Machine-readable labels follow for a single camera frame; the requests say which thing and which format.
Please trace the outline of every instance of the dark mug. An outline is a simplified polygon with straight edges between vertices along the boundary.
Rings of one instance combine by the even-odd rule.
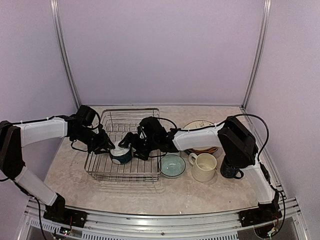
[[[220,173],[222,176],[224,176],[227,179],[242,179],[244,177],[244,172],[241,171],[239,168],[233,167],[226,156],[224,156]]]

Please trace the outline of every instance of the dish rack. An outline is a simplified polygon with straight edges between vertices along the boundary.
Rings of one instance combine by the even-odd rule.
[[[136,133],[142,119],[147,117],[159,117],[158,108],[132,108],[132,109],[106,109],[101,115],[101,124],[114,143],[121,141],[128,132]],[[114,164],[109,154],[89,153],[84,169],[98,181],[112,182],[155,182],[159,179],[161,170],[159,162],[161,152],[154,150],[149,159],[133,157],[124,165]]]

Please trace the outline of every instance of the cream mug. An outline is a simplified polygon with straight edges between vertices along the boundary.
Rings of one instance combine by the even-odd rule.
[[[193,165],[191,173],[195,180],[199,182],[210,181],[216,171],[217,159],[209,153],[196,155],[190,153],[189,162]]]

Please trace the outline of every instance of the black mounting bracket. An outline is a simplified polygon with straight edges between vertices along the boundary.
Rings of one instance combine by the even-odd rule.
[[[66,217],[61,219],[61,218],[57,218],[55,215],[52,215],[50,214],[50,212],[46,211],[43,214],[43,218],[59,224],[65,224],[68,226],[71,224],[73,227],[84,228],[88,214],[85,211],[65,208],[64,215]]]
[[[83,228],[88,214],[85,211],[66,208],[65,205],[66,200],[57,193],[53,205],[45,206],[43,218],[60,224]]]
[[[279,205],[279,193],[276,192],[272,203],[258,204],[257,208],[243,210],[239,212],[242,227],[258,225],[282,218]]]

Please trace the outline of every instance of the marble countertop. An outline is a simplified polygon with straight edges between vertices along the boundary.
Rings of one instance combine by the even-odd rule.
[[[143,108],[150,106],[95,107],[98,113],[105,109]],[[227,116],[241,113],[238,107],[222,106],[156,106],[160,116],[170,118],[178,127],[195,120],[213,123]],[[216,213],[254,207],[257,198],[250,183],[242,179],[227,179],[221,176],[220,166],[224,152],[219,149],[214,155],[217,171],[212,180],[198,182],[191,174],[192,166],[187,155],[186,171],[178,178],[160,176],[156,182],[109,182],[93,179],[84,169],[87,153],[73,150],[65,138],[53,160],[45,183],[61,194],[67,205],[125,214],[179,215]]]

